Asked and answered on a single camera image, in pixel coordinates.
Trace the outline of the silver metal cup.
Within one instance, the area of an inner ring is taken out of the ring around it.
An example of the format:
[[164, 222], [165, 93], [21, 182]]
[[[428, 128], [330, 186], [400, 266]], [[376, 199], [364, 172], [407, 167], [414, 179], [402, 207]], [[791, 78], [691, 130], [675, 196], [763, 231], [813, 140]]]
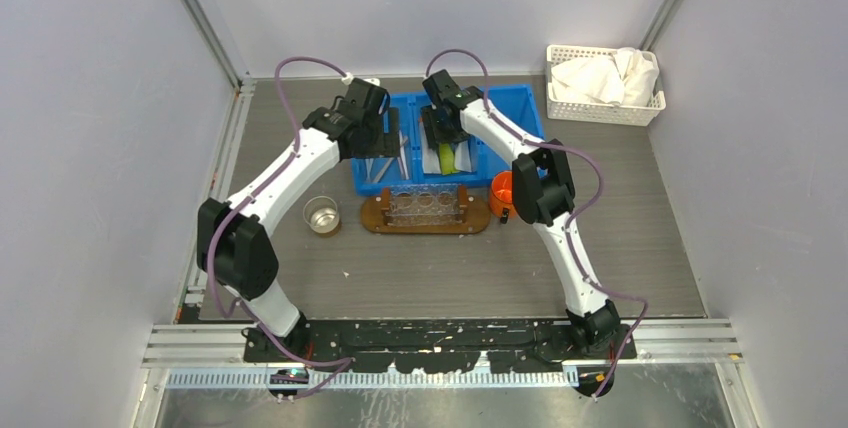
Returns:
[[328, 196], [308, 200], [303, 207], [303, 218], [310, 230], [321, 237], [334, 236], [342, 227], [338, 205]]

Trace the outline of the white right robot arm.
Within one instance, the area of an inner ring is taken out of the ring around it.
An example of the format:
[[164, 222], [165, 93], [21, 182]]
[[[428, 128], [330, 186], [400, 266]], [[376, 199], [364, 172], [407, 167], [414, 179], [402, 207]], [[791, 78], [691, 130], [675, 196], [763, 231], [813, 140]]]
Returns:
[[584, 358], [596, 358], [621, 320], [588, 259], [576, 222], [575, 185], [562, 145], [530, 134], [507, 119], [477, 87], [460, 87], [445, 70], [423, 80], [438, 135], [467, 134], [511, 164], [512, 205], [539, 234], [562, 284], [570, 340]]

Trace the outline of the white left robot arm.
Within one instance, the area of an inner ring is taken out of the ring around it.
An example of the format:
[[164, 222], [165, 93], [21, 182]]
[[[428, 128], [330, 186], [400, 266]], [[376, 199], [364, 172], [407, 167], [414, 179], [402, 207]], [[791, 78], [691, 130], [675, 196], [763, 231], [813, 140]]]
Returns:
[[205, 200], [197, 218], [196, 262], [211, 290], [224, 287], [271, 333], [280, 360], [307, 346], [304, 316], [285, 295], [271, 235], [286, 212], [344, 160], [400, 154], [399, 113], [376, 78], [349, 77], [331, 107], [312, 111], [293, 142], [251, 183], [225, 201]]

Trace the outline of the white toothbrush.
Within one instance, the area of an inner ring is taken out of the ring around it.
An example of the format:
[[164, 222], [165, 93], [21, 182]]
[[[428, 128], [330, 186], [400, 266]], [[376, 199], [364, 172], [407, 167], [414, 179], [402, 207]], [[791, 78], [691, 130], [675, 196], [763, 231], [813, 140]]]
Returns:
[[409, 169], [408, 169], [408, 164], [407, 164], [406, 151], [405, 151], [405, 146], [406, 146], [407, 142], [408, 142], [408, 138], [405, 135], [400, 134], [399, 135], [398, 166], [399, 166], [400, 174], [401, 174], [401, 177], [402, 177], [403, 180], [409, 180], [410, 179]]

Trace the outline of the clear textured toothbrush holder rack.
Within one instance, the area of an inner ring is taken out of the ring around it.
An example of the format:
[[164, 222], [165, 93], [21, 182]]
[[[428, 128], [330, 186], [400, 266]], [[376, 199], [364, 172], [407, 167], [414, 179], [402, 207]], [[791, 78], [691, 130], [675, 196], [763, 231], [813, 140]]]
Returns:
[[457, 184], [404, 185], [385, 188], [378, 196], [388, 226], [450, 226], [465, 221], [467, 194]]

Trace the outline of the white crumpled cloth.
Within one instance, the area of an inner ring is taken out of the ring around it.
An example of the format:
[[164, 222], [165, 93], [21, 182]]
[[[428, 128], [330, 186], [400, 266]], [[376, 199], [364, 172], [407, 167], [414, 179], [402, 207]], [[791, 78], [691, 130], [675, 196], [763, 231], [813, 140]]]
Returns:
[[552, 66], [552, 98], [568, 103], [646, 107], [659, 73], [654, 59], [634, 48], [575, 57]]

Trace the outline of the blue plastic divided bin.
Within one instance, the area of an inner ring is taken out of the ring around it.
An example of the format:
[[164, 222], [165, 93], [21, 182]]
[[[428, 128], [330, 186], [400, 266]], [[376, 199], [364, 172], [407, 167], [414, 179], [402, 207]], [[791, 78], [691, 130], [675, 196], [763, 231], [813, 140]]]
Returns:
[[[474, 170], [472, 172], [457, 172], [452, 175], [427, 175], [422, 171], [421, 149], [426, 140], [420, 123], [421, 109], [431, 104], [423, 91], [400, 93], [391, 96], [391, 106], [398, 109], [400, 118], [400, 133], [408, 138], [405, 146], [409, 180], [403, 180], [398, 162], [395, 161], [380, 183], [369, 183], [367, 163], [362, 159], [352, 161], [353, 182], [357, 194], [372, 196], [379, 194], [383, 188], [401, 185], [425, 184], [461, 184], [466, 187], [486, 187], [494, 176], [511, 168], [511, 161], [502, 158], [502, 148], [492, 149], [488, 142], [499, 135], [503, 142], [514, 145], [518, 139], [503, 130], [492, 121], [483, 123], [482, 128], [472, 132], [470, 154]], [[532, 135], [544, 140], [546, 135], [537, 110], [533, 89], [529, 84], [501, 85], [489, 88], [489, 104], [498, 110], [497, 115], [504, 122], [512, 125], [519, 132]]]

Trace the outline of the grey toothbrush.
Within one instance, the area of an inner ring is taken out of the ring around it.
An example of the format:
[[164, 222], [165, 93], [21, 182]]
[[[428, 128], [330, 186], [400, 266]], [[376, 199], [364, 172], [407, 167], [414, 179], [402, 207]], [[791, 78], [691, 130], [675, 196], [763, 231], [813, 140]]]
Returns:
[[368, 177], [366, 180], [369, 183], [380, 183], [389, 169], [395, 163], [396, 158], [385, 158], [385, 159], [373, 159], [371, 160], [371, 164], [368, 168]]

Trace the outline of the orange plastic mug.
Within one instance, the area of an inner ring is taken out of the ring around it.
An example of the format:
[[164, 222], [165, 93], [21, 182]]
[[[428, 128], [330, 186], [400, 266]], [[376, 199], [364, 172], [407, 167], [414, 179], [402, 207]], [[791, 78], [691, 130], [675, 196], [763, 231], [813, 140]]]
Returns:
[[502, 171], [494, 176], [488, 195], [489, 209], [500, 224], [506, 224], [515, 215], [513, 205], [513, 173]]

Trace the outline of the aluminium frame rail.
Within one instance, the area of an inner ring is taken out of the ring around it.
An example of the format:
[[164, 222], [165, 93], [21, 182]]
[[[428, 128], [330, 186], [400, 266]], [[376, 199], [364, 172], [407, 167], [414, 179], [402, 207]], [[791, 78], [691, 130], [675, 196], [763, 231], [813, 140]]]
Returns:
[[180, 0], [189, 18], [194, 24], [201, 40], [209, 50], [212, 58], [222, 71], [225, 79], [230, 83], [236, 93], [241, 93], [248, 78], [240, 74], [231, 57], [227, 53], [224, 43], [216, 32], [209, 16], [207, 15], [201, 0]]

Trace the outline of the yellow-green toothpaste tube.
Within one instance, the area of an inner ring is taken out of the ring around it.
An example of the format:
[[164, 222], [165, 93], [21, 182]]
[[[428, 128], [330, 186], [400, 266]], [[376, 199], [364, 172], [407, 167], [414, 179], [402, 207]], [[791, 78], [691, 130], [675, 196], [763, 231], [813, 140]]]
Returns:
[[442, 176], [452, 175], [458, 172], [456, 168], [455, 152], [451, 144], [442, 143], [438, 145], [439, 170]]

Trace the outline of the brown wooden oval tray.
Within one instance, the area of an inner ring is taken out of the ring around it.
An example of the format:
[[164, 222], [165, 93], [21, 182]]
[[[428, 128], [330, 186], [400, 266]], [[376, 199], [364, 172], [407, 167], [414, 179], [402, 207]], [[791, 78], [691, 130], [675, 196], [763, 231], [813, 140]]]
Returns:
[[366, 230], [377, 234], [472, 235], [488, 227], [491, 214], [485, 201], [462, 195], [458, 208], [458, 214], [401, 216], [392, 212], [391, 198], [384, 191], [365, 199], [360, 222]]

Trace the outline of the white toothpaste tube orange cap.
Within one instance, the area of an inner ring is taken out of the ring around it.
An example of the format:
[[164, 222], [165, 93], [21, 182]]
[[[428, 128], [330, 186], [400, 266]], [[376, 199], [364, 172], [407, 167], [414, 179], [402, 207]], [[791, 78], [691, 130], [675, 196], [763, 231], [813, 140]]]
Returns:
[[424, 174], [440, 175], [442, 170], [438, 149], [433, 147], [422, 147], [421, 165]]

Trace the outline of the white plastic basket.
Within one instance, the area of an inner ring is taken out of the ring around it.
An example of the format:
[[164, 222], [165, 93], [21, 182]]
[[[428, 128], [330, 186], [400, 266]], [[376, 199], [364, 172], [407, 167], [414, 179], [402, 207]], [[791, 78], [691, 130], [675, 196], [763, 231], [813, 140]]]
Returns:
[[650, 51], [552, 44], [546, 48], [550, 119], [648, 126], [666, 108]]

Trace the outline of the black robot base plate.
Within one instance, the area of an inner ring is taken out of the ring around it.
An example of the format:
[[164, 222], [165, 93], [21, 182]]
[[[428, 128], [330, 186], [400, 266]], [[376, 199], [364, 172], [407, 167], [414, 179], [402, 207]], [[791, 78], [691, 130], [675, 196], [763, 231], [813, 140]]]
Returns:
[[288, 349], [311, 368], [333, 372], [343, 361], [355, 373], [467, 373], [487, 363], [496, 374], [546, 373], [562, 362], [635, 358], [629, 327], [616, 328], [611, 340], [596, 349], [582, 345], [566, 320], [558, 319], [389, 319], [313, 320], [296, 327], [278, 344], [258, 328], [245, 328], [244, 359], [254, 363], [287, 361]]

